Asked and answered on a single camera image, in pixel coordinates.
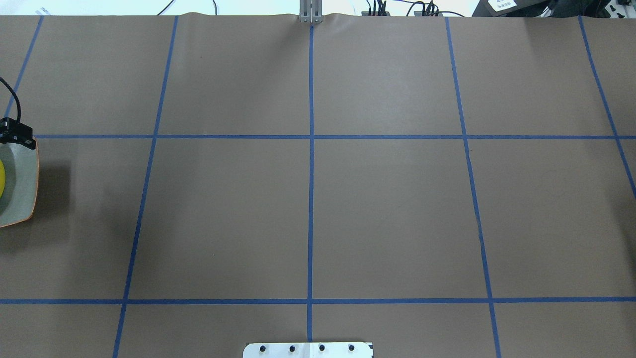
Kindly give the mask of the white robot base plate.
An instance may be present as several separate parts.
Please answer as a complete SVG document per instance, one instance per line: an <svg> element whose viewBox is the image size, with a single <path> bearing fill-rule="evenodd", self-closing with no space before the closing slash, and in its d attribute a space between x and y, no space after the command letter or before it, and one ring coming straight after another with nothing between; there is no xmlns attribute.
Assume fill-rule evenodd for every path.
<svg viewBox="0 0 636 358"><path fill-rule="evenodd" d="M367 342L286 342L248 344L243 358L373 358Z"/></svg>

